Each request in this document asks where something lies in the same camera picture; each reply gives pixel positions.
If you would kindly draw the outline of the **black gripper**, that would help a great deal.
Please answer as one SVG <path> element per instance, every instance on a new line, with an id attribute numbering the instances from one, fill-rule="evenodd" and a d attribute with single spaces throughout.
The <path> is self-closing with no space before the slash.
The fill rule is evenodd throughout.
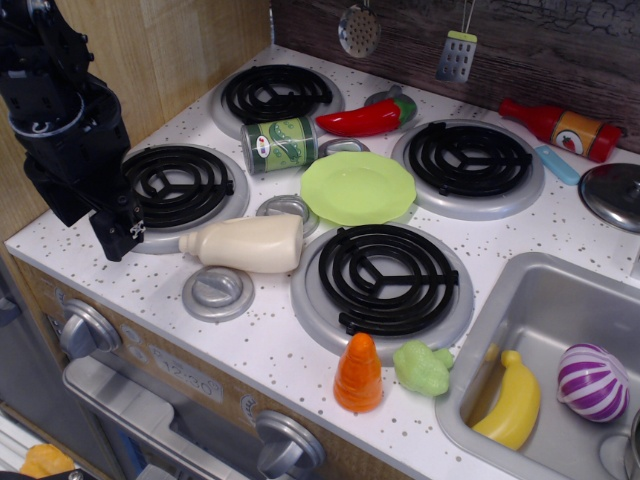
<path id="1" fill-rule="evenodd" d="M 106 258 L 119 262 L 144 241 L 142 208 L 122 172 L 130 141 L 121 105 L 107 84 L 91 75 L 70 97 L 72 115 L 39 109 L 10 117 L 26 149 L 24 170 L 53 213 L 67 226 L 87 213 Z"/>

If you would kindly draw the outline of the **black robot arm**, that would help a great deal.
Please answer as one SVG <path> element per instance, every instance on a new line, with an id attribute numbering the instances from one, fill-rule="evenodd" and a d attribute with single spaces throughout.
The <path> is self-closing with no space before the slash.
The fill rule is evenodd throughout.
<path id="1" fill-rule="evenodd" d="M 87 42 L 53 1 L 1 4 L 1 96 L 25 173 L 66 226 L 89 217 L 106 258 L 119 261 L 145 226 L 122 171 L 130 140 L 121 105 L 89 73 Z"/>

